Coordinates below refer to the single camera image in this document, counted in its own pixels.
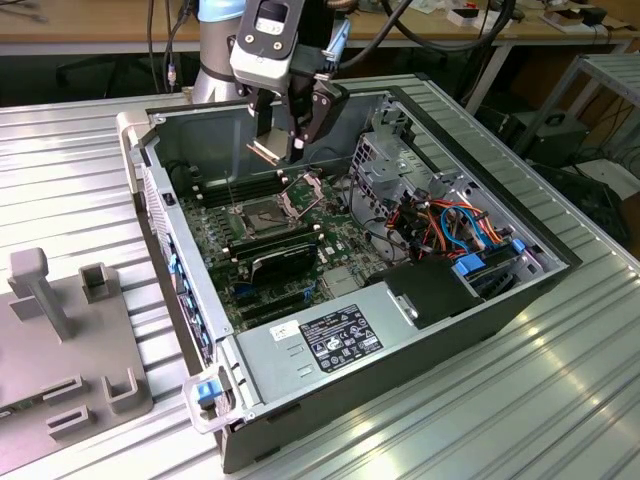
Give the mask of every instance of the wire bundle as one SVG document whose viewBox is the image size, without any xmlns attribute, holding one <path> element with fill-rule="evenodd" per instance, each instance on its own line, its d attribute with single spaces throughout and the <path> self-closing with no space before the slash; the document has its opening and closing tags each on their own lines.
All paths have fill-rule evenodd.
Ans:
<svg viewBox="0 0 640 480">
<path fill-rule="evenodd" d="M 502 237 L 491 225 L 486 212 L 466 203 L 447 200 L 434 200 L 423 210 L 415 209 L 413 205 L 399 207 L 389 216 L 386 227 L 400 231 L 403 229 L 401 220 L 405 217 L 411 219 L 413 216 L 423 221 L 423 230 L 415 235 L 420 240 L 410 242 L 418 249 L 418 259 L 421 259 L 425 253 L 446 255 L 454 259 L 459 255 L 469 254 L 486 247 L 491 248 L 503 242 Z M 466 222 L 466 226 L 473 231 L 473 236 L 477 240 L 475 245 L 469 245 L 462 238 L 461 234 L 468 232 L 469 228 L 458 228 L 461 222 Z M 405 234 L 408 231 L 419 230 L 415 224 L 405 226 L 408 226 L 404 230 Z"/>
</svg>

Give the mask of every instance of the desk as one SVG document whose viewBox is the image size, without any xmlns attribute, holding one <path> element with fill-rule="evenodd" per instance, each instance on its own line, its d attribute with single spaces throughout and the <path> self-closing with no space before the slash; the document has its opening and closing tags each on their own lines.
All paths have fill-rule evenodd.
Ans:
<svg viewBox="0 0 640 480">
<path fill-rule="evenodd" d="M 0 55 L 91 55 L 101 53 L 146 52 L 147 2 L 145 0 L 41 0 L 42 14 L 49 23 L 0 14 Z M 172 9 L 175 22 L 177 8 Z M 521 45 L 592 45 L 615 44 L 614 52 L 624 52 L 636 33 L 621 30 L 611 38 L 605 33 L 562 33 L 539 18 L 539 10 L 525 9 L 526 18 L 513 24 L 497 37 L 498 47 L 467 105 L 475 113 L 482 99 L 514 46 Z M 442 10 L 424 15 L 408 9 L 401 20 L 421 37 L 456 44 L 478 36 L 473 27 L 458 27 L 445 18 Z M 355 13 L 348 47 L 364 47 L 380 30 L 387 17 L 383 14 Z M 164 3 L 156 1 L 153 24 L 154 50 L 164 51 L 167 40 Z M 413 47 L 399 31 L 393 29 L 382 47 Z M 174 41 L 174 51 L 200 49 L 199 26 L 194 18 L 185 24 Z"/>
<path fill-rule="evenodd" d="M 233 478 L 640 478 L 640 264 L 433 83 L 406 75 L 344 85 L 402 88 L 584 263 L 496 336 Z M 115 129 L 118 112 L 181 103 L 162 95 L 0 109 L 0 258 L 19 236 L 47 249 L 54 278 L 96 261 L 117 268 L 155 402 L 3 480 L 228 478 L 180 395 L 187 371 Z M 414 142 L 440 168 L 452 165 L 426 134 Z M 0 291 L 6 275 L 0 265 Z"/>
</svg>

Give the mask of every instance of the blue cable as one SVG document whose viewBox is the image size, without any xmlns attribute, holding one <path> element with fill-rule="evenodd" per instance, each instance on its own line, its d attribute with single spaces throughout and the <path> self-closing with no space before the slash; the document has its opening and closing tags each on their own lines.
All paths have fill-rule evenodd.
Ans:
<svg viewBox="0 0 640 480">
<path fill-rule="evenodd" d="M 462 248 L 464 248 L 465 252 L 469 253 L 469 248 L 464 243 L 454 239 L 449 233 L 449 231 L 447 230 L 446 214 L 448 210 L 456 210 L 458 212 L 461 212 L 464 216 L 466 216 L 469 219 L 469 222 L 471 222 L 471 226 L 473 227 L 473 230 L 476 232 L 476 235 L 478 235 L 478 237 L 486 245 L 494 245 L 493 241 L 489 238 L 489 236 L 486 235 L 482 230 L 480 230 L 480 227 L 478 227 L 478 222 L 476 222 L 475 218 L 473 218 L 473 216 L 469 213 L 469 211 L 458 206 L 445 208 L 442 212 L 442 216 L 440 217 L 440 225 L 442 226 L 442 232 L 444 233 L 445 237 L 447 237 L 451 242 L 455 243 L 456 245 L 460 245 Z"/>
<path fill-rule="evenodd" d="M 453 207 L 445 208 L 445 210 L 442 212 L 442 215 L 440 216 L 440 226 L 442 227 L 442 233 L 444 233 L 444 236 L 447 237 L 451 243 L 455 243 L 459 247 L 464 248 L 464 251 L 466 253 L 469 253 L 469 247 L 467 247 L 464 244 L 464 242 L 461 242 L 461 241 L 456 240 L 455 238 L 453 238 L 451 236 L 451 234 L 449 233 L 449 230 L 447 230 L 447 225 L 446 225 L 447 221 L 446 221 L 446 218 L 445 218 L 446 217 L 445 214 L 447 213 L 447 210 L 449 210 L 450 208 L 453 208 Z"/>
</svg>

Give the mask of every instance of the white sticker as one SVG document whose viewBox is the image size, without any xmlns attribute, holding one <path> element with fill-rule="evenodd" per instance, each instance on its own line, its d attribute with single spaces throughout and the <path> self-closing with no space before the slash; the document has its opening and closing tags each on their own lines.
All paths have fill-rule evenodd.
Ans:
<svg viewBox="0 0 640 480">
<path fill-rule="evenodd" d="M 271 327 L 269 331 L 271 332 L 273 339 L 276 342 L 279 342 L 280 340 L 284 340 L 285 338 L 289 338 L 300 333 L 298 325 L 297 320 L 289 320 L 288 322 Z"/>
<path fill-rule="evenodd" d="M 369 345 L 372 345 L 374 343 L 378 343 L 378 337 L 369 337 L 362 342 L 362 345 L 368 347 Z"/>
</svg>

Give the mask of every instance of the power supply label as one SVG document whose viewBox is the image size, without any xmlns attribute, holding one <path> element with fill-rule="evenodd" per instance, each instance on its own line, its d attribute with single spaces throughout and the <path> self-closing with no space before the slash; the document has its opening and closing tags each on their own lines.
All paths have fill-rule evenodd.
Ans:
<svg viewBox="0 0 640 480">
<path fill-rule="evenodd" d="M 382 348 L 357 305 L 300 325 L 320 370 L 331 373 Z"/>
</svg>

